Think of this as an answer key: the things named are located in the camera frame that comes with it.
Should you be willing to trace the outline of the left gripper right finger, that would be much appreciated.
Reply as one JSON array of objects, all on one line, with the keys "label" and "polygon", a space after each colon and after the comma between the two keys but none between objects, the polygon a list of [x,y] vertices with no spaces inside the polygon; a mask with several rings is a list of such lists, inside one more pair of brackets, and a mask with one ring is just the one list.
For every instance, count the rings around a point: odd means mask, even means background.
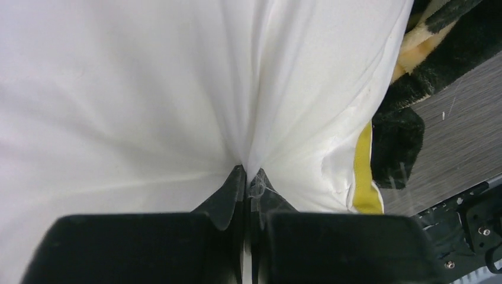
[{"label": "left gripper right finger", "polygon": [[251,282],[259,283],[260,266],[265,262],[267,215],[297,210],[272,186],[266,172],[259,169],[249,185],[249,253]]}]

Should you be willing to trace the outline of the black floral pillowcase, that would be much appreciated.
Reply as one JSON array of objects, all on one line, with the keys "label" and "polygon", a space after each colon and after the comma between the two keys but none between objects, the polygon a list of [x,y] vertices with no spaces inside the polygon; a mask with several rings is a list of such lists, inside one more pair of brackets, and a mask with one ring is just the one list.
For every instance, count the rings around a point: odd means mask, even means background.
[{"label": "black floral pillowcase", "polygon": [[385,98],[372,119],[371,170],[380,188],[403,189],[423,145],[413,105],[501,51],[501,1],[415,1]]}]

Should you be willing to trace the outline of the white pillow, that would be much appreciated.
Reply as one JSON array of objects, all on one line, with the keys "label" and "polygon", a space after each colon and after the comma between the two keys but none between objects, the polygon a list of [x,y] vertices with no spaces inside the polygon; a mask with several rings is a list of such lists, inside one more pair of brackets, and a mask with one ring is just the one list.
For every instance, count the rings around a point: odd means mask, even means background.
[{"label": "white pillow", "polygon": [[1,282],[77,213],[189,211],[232,168],[383,210],[371,119],[412,1],[2,1]]}]

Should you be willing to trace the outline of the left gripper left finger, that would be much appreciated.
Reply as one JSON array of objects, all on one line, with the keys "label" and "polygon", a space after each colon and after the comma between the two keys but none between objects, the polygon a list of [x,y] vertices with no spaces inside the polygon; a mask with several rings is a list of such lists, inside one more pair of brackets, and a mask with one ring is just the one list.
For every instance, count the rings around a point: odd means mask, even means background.
[{"label": "left gripper left finger", "polygon": [[242,283],[246,172],[235,166],[223,185],[196,207],[211,221],[203,283]]}]

